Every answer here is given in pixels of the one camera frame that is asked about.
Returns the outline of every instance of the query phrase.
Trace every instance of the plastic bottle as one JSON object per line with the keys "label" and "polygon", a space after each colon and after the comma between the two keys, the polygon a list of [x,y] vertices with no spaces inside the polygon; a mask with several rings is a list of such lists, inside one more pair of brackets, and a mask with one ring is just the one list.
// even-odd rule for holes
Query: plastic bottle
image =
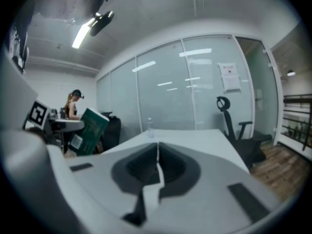
{"label": "plastic bottle", "polygon": [[153,129],[153,121],[152,118],[147,119],[147,125],[148,125],[148,130],[147,130],[147,135],[149,138],[154,138],[154,129]]}

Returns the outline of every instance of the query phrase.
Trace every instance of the book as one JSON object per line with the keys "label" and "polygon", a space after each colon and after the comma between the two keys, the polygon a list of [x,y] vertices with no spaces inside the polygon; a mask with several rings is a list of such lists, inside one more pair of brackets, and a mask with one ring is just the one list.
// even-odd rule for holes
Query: book
{"label": "book", "polygon": [[109,119],[92,108],[87,108],[81,117],[84,128],[73,133],[68,149],[78,156],[91,155],[108,125]]}

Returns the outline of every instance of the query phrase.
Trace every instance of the metal railing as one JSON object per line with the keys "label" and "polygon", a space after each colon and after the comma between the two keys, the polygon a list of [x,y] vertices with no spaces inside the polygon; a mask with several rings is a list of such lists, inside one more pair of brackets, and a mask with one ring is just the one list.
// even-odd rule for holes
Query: metal railing
{"label": "metal railing", "polygon": [[[283,125],[283,127],[288,129],[289,133],[293,133],[293,135],[282,133],[283,135],[285,135],[285,136],[287,136],[289,138],[292,138],[292,139],[300,142],[301,144],[303,144],[302,150],[304,151],[306,146],[310,146],[310,144],[308,143],[308,139],[309,139],[309,137],[312,137],[312,134],[311,134],[312,94],[284,96],[284,104],[285,104],[285,106],[287,104],[300,104],[300,108],[302,108],[303,105],[308,105],[309,108],[310,108],[309,112],[302,112],[302,111],[284,109],[284,112],[309,114],[309,121],[308,122],[300,121],[300,120],[296,120],[296,119],[290,119],[290,118],[287,118],[287,117],[283,117],[283,119],[285,119],[285,120],[297,122],[297,123],[300,123],[301,125],[302,124],[307,125],[307,130],[306,131],[302,131],[302,130],[299,130],[299,129],[294,129],[294,128],[291,128],[289,126]],[[304,141],[301,141],[301,135],[305,135]]]}

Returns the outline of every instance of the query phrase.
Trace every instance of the wooden floor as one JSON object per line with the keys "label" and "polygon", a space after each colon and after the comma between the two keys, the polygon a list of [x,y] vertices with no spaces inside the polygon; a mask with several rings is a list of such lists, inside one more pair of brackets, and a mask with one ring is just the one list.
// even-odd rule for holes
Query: wooden floor
{"label": "wooden floor", "polygon": [[299,193],[312,171],[311,165],[281,145],[265,145],[261,149],[267,159],[256,164],[251,174],[271,188],[282,201]]}

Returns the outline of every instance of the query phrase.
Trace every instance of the woman's hair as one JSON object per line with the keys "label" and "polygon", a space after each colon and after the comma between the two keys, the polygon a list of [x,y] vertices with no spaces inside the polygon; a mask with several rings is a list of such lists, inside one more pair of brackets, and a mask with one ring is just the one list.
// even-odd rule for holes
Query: woman's hair
{"label": "woman's hair", "polygon": [[68,94],[68,97],[67,97],[67,101],[66,101],[66,104],[65,104],[65,112],[67,112],[67,109],[68,109],[68,104],[69,104],[69,101],[72,99],[72,93],[69,93]]}

